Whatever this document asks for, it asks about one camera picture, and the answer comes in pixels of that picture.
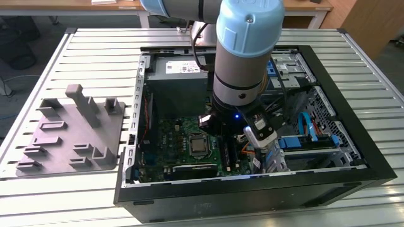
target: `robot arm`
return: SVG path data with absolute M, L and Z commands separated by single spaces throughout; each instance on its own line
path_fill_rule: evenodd
M 141 3 L 149 12 L 166 17 L 216 23 L 213 113 L 200 118 L 200 125 L 216 134 L 214 127 L 204 121 L 216 118 L 237 128 L 234 116 L 241 115 L 250 143 L 256 148 L 265 147 L 277 136 L 257 97 L 281 33 L 282 0 L 141 0 Z

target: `blue connector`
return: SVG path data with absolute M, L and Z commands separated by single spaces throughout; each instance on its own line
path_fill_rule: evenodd
M 301 143 L 298 141 L 298 137 L 284 137 L 284 138 L 280 138 L 277 140 L 278 142 L 278 147 L 281 149 L 285 149 L 285 148 L 300 148 L 301 147 Z
M 336 136 L 336 135 L 332 135 L 330 136 L 330 139 L 333 140 L 333 144 L 334 144 L 334 146 L 337 147 L 337 146 L 340 146 L 340 140 L 338 140 L 338 137 Z
M 276 77 L 276 72 L 270 61 L 268 61 L 266 72 L 268 72 L 268 77 Z

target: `cable on floor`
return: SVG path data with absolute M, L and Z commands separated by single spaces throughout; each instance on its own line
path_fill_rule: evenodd
M 14 115 L 9 115 L 9 116 L 5 116 L 5 117 L 0 117 L 0 120 L 5 120 L 5 119 L 9 119 L 12 117 L 16 117 L 18 114 L 14 114 Z
M 21 77 L 40 77 L 40 75 L 21 75 L 21 76 L 16 76 L 16 77 L 5 79 L 4 82 L 10 81 L 10 80 L 17 79 L 17 78 L 21 78 Z

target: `aluminum table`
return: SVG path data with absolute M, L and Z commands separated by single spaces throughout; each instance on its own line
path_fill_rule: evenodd
M 404 98 L 348 34 L 336 30 L 286 29 L 280 45 L 310 45 L 392 168 L 397 179 L 368 188 L 326 207 L 248 216 L 198 219 L 172 226 L 368 226 L 404 223 Z M 65 34 L 0 147 L 0 226 L 128 226 L 138 224 L 112 204 L 117 167 L 110 171 L 16 178 L 41 113 L 42 98 L 60 98 L 80 83 L 85 96 L 116 96 L 130 115 L 141 46 L 189 45 L 176 29 L 77 29 Z M 121 145 L 128 138 L 124 119 Z

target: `floor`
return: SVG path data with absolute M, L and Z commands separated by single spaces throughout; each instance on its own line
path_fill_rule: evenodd
M 36 55 L 37 63 L 25 70 L 12 70 L 6 64 L 0 62 L 0 71 L 4 79 L 20 75 L 41 74 L 66 27 L 140 28 L 140 22 L 134 16 L 58 17 L 60 23 L 57 25 L 50 24 L 48 17 L 34 17 L 34 21 L 41 38 L 29 42 L 29 46 Z M 184 24 L 178 19 L 161 21 L 157 17 L 150 17 L 149 21 L 150 27 L 174 27 L 178 23 Z M 397 48 L 389 43 L 374 63 L 400 92 L 404 93 L 404 47 Z M 14 95 L 10 98 L 0 96 L 0 144 L 12 126 L 14 115 L 20 112 L 30 90 L 34 87 L 36 80 L 37 77 L 25 77 L 13 79 L 6 83 L 10 89 L 14 90 Z

